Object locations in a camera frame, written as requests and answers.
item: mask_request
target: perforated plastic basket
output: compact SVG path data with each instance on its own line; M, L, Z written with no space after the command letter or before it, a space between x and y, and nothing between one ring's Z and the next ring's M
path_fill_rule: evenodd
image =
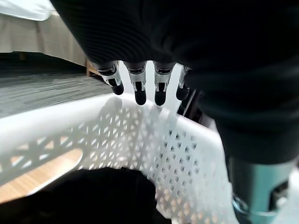
M0 185L75 148L83 156L74 169L141 170L156 185L158 209L173 222L237 223L218 134L152 102L138 106L127 94L0 119ZM12 162L14 156L20 159ZM275 223L299 223L297 170L290 185L291 199Z

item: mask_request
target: black fabric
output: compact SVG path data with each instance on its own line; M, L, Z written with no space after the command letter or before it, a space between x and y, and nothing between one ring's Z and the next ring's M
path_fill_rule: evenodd
M226 154L280 163L299 154L299 3L51 0L88 57L175 61L201 90Z
M38 193L0 205L8 224L171 224L156 210L155 186L126 168L80 170Z

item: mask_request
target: gray carpet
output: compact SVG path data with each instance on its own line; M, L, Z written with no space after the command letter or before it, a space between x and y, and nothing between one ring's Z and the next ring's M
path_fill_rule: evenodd
M0 118L28 110L111 93L85 76L85 67L43 54L0 54Z

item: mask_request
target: black sleeve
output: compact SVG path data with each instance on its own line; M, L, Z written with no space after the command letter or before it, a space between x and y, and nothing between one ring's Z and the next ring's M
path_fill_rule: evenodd
M226 155L265 164L294 159L299 154L299 5L195 2L179 8L148 3L146 9L159 8L145 10L155 47L193 68L185 81L201 91L200 108L215 119Z
M186 83L201 91L227 155L279 163L299 154L298 1L51 2L93 62L192 68Z

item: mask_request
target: white bed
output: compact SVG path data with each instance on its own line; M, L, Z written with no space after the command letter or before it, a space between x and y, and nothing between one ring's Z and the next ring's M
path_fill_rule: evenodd
M85 54L54 8L41 13L35 7L28 12L20 5L9 5L15 1L0 0L0 53L41 52L85 66ZM4 9L3 3L10 9Z

